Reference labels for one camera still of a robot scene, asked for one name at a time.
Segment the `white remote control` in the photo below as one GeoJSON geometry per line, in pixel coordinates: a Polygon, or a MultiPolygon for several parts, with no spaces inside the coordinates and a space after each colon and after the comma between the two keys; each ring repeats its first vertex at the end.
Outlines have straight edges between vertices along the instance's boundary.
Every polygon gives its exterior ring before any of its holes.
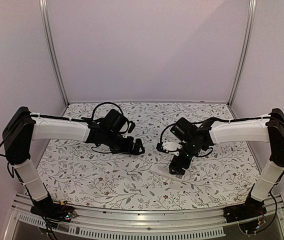
{"type": "Polygon", "coordinates": [[[165,167],[160,167],[160,166],[154,166],[150,169],[150,171],[155,174],[155,175],[159,175],[161,177],[167,178],[167,179],[171,179],[174,181],[178,181],[178,182],[183,182],[185,176],[184,175],[180,175],[180,174],[171,174],[169,172],[168,168],[165,167]]]}

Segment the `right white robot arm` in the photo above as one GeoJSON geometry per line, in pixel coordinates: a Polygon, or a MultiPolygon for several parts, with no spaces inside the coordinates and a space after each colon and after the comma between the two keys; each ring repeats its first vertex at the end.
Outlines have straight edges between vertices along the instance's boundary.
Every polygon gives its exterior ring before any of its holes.
{"type": "Polygon", "coordinates": [[[190,167],[191,160],[198,157],[200,151],[228,142],[265,142],[270,144],[270,159],[263,168],[260,177],[248,194],[248,201],[241,206],[244,218],[251,218],[260,210],[272,188],[284,174],[284,113],[279,108],[262,116],[220,119],[210,117],[200,122],[190,122],[184,117],[167,126],[179,140],[164,142],[162,139],[156,149],[162,153],[173,153],[168,167],[169,176],[183,176],[190,167]]]}

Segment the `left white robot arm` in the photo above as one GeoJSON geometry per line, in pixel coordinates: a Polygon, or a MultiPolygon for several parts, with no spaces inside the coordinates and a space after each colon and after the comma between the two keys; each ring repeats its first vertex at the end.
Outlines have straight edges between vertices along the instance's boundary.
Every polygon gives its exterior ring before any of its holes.
{"type": "Polygon", "coordinates": [[[116,105],[106,116],[81,119],[32,113],[26,106],[20,107],[2,132],[0,156],[20,177],[37,209],[45,216],[56,213],[56,205],[40,179],[31,161],[30,148],[36,140],[67,140],[107,146],[111,154],[139,156],[145,153],[142,140],[129,134],[135,123],[124,116],[116,105]]]}

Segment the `floral patterned table mat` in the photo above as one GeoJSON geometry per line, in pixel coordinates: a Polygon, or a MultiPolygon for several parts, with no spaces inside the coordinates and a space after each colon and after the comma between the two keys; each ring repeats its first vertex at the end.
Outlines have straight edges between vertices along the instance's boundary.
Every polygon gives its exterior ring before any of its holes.
{"type": "Polygon", "coordinates": [[[110,154],[105,146],[51,140],[37,172],[53,200],[69,204],[123,210],[185,210],[243,202],[259,177],[245,142],[213,147],[209,156],[194,158],[183,182],[151,172],[167,167],[169,154],[157,151],[160,138],[175,141],[167,125],[184,117],[199,122],[210,117],[231,119],[224,104],[121,103],[124,115],[135,123],[132,136],[141,139],[139,156],[110,154]]]}

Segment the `front aluminium rail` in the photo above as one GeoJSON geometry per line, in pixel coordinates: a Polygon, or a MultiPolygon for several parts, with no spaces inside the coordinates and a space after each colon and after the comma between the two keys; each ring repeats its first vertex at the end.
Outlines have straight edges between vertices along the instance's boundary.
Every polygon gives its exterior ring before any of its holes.
{"type": "Polygon", "coordinates": [[[60,222],[48,234],[44,220],[31,213],[31,201],[18,193],[10,209],[5,240],[284,240],[284,203],[280,195],[265,200],[260,230],[241,231],[227,222],[221,206],[186,210],[117,210],[77,206],[77,217],[60,222]]]}

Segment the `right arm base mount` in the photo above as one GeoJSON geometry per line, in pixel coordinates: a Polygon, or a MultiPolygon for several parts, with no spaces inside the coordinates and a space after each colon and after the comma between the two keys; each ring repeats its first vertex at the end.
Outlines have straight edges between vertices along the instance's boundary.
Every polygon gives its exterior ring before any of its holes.
{"type": "Polygon", "coordinates": [[[250,190],[244,203],[223,208],[223,217],[227,223],[259,217],[267,213],[264,201],[253,199],[251,192],[252,190],[250,190]]]}

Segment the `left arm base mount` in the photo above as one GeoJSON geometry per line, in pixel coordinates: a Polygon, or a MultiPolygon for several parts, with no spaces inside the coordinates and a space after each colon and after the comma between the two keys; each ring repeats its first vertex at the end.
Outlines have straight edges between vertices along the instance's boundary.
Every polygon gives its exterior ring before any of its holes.
{"type": "Polygon", "coordinates": [[[36,201],[30,197],[32,207],[30,212],[54,222],[70,222],[78,215],[75,208],[67,205],[67,201],[56,203],[50,194],[42,200],[36,201]]]}

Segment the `left aluminium frame post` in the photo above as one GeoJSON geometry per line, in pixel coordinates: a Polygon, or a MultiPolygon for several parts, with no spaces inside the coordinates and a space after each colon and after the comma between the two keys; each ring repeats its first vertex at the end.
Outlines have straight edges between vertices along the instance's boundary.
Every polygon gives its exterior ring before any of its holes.
{"type": "Polygon", "coordinates": [[[41,14],[41,19],[42,19],[42,24],[43,24],[43,30],[44,30],[44,35],[47,43],[47,48],[49,52],[49,57],[51,60],[51,65],[53,69],[53,73],[55,76],[56,84],[60,93],[60,96],[62,98],[62,101],[64,105],[67,107],[69,103],[69,99],[67,96],[66,88],[63,82],[56,50],[55,50],[55,45],[54,45],[54,40],[53,40],[53,35],[52,35],[52,30],[51,30],[51,25],[50,25],[50,18],[49,18],[49,11],[48,11],[48,1],[47,0],[39,0],[39,8],[40,8],[40,14],[41,14]]]}

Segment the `aluminium frame post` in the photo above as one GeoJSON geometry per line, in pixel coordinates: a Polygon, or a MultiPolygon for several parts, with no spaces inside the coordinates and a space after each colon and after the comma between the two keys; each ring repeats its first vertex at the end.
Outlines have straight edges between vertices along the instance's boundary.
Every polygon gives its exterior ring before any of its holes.
{"type": "Polygon", "coordinates": [[[245,25],[242,47],[241,47],[240,56],[239,56],[238,64],[236,67],[235,75],[234,75],[233,84],[231,87],[231,92],[230,92],[230,95],[227,101],[227,104],[229,107],[231,107],[235,102],[235,98],[236,98],[236,95],[239,89],[242,74],[245,68],[245,62],[247,59],[247,55],[248,55],[248,51],[250,47],[250,40],[251,40],[252,31],[254,27],[256,7],[257,7],[256,0],[250,0],[248,2],[248,13],[247,13],[247,20],[246,20],[246,25],[245,25]]]}
{"type": "Polygon", "coordinates": [[[42,19],[42,24],[43,24],[43,30],[44,30],[44,35],[47,43],[47,48],[49,52],[49,57],[51,60],[51,65],[53,69],[53,73],[55,76],[56,84],[60,93],[60,96],[62,98],[62,101],[64,105],[67,107],[69,103],[69,99],[67,96],[66,88],[63,82],[56,50],[55,50],[55,45],[54,45],[54,40],[53,40],[53,35],[52,35],[52,30],[51,30],[51,25],[50,25],[50,18],[49,18],[49,11],[48,11],[48,1],[47,0],[39,0],[39,8],[40,8],[40,14],[41,14],[41,19],[42,19]]]}

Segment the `right aluminium frame post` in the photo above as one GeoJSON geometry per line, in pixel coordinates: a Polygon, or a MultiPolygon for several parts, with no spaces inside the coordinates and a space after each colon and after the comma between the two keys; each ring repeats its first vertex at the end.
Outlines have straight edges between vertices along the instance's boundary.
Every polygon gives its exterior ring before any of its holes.
{"type": "Polygon", "coordinates": [[[240,56],[239,56],[238,64],[236,67],[235,75],[234,75],[233,84],[231,87],[231,92],[230,92],[230,95],[227,101],[227,104],[229,107],[231,107],[235,102],[235,98],[236,98],[236,95],[239,89],[242,74],[245,68],[245,62],[247,59],[247,55],[248,55],[248,51],[250,47],[250,40],[251,40],[252,31],[254,27],[256,7],[257,7],[256,0],[250,0],[248,2],[248,13],[247,13],[247,20],[246,20],[246,25],[245,25],[242,47],[241,47],[240,56]]]}

